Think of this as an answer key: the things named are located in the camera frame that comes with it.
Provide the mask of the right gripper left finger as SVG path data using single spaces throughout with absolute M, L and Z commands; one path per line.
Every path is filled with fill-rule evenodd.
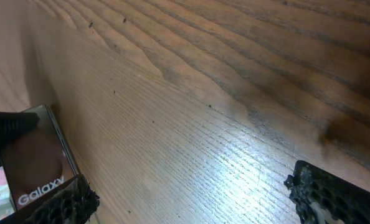
M 100 197 L 79 174 L 0 220 L 0 224 L 85 224 L 99 205 Z

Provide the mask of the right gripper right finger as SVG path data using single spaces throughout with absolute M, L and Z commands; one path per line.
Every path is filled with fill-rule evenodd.
M 370 192 L 306 161 L 284 185 L 301 223 L 370 224 Z

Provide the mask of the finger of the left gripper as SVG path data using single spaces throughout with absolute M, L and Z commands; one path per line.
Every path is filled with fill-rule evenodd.
M 0 112 L 0 154 L 10 143 L 21 137 L 23 134 L 32 131 L 38 125 L 39 117 L 36 113 Z

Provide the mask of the bronze Galaxy smartphone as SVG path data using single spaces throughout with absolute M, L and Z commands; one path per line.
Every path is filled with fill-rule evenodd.
M 50 108 L 39 105 L 26 112 L 38 115 L 37 127 L 8 145 L 2 154 L 16 211 L 80 173 Z

